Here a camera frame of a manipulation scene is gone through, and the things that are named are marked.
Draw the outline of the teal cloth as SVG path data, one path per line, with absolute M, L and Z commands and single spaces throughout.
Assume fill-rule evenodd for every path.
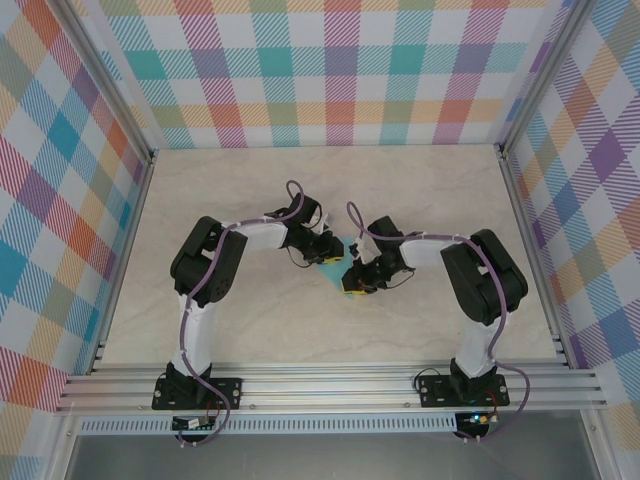
M 337 291 L 347 298 L 353 300 L 357 297 L 357 294 L 346 293 L 342 286 L 342 277 L 353 264 L 353 255 L 349 251 L 349 247 L 355 243 L 354 237 L 341 237 L 341 242 L 344 245 L 344 257 L 333 263 L 320 264 L 316 266 L 316 269 L 332 284 Z

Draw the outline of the aluminium mounting rail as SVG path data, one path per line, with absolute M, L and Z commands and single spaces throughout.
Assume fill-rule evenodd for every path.
M 242 380 L 242 413 L 415 412 L 416 373 L 442 364 L 418 363 L 218 363 L 212 375 Z M 159 364 L 98 362 L 88 375 L 70 377 L 56 408 L 59 414 L 149 412 Z M 506 411 L 601 409 L 607 400 L 596 373 L 567 368 L 562 359 L 525 362 L 503 374 L 509 392 Z

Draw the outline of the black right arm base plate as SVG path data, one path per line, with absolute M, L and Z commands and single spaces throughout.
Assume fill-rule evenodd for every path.
M 421 375 L 416 381 L 422 408 L 436 407 L 505 407 L 511 401 L 503 375 L 481 380 L 470 392 L 459 393 L 451 375 Z

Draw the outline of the aluminium side rail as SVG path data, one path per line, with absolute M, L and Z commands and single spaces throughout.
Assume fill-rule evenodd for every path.
M 81 370 L 83 375 L 88 375 L 92 372 L 93 366 L 98 357 L 98 350 L 108 339 L 159 153 L 159 149 L 152 150 L 150 152 L 150 158 L 144 167 L 144 175 L 142 176 L 138 196 L 128 222 L 122 252 L 115 264 L 114 278 L 109 289 L 109 296 L 107 298 L 104 311 L 99 319 L 97 330 L 94 332 L 92 337 L 89 356 Z
M 537 296 L 541 302 L 553 341 L 561 347 L 560 352 L 564 355 L 564 365 L 567 368 L 575 368 L 575 358 L 571 346 L 566 344 L 564 327 L 560 322 L 557 306 L 551 288 L 545 276 L 543 263 L 538 251 L 538 245 L 534 231 L 529 224 L 524 200 L 514 179 L 514 175 L 509 164 L 508 155 L 503 152 L 499 144 L 494 145 L 498 165 L 505 183 L 505 187 L 510 199 L 510 203 L 515 214 L 516 223 L 524 245 L 524 250 L 530 265 L 531 273 L 537 290 Z

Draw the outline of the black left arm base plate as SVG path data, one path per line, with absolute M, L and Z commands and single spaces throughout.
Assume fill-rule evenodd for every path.
M 240 406 L 242 380 L 240 378 L 209 378 L 209 385 L 229 402 L 231 410 Z M 224 400 L 210 388 L 192 377 L 162 375 L 155 383 L 152 410 L 225 410 Z

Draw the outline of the aluminium frame post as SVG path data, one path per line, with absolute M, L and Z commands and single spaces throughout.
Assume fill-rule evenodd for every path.
M 536 22 L 504 105 L 487 140 L 500 160 L 517 143 L 531 112 L 555 75 L 560 56 L 573 43 L 572 32 L 590 0 L 547 0 Z
M 137 154 L 151 165 L 154 160 L 154 149 L 147 142 L 139 128 L 124 97 L 121 95 L 115 80 L 110 74 L 99 50 L 95 47 L 83 23 L 70 0 L 45 0 L 62 29 L 70 38 L 74 48 L 111 108 L 114 117 L 120 123 L 125 135 L 133 145 Z

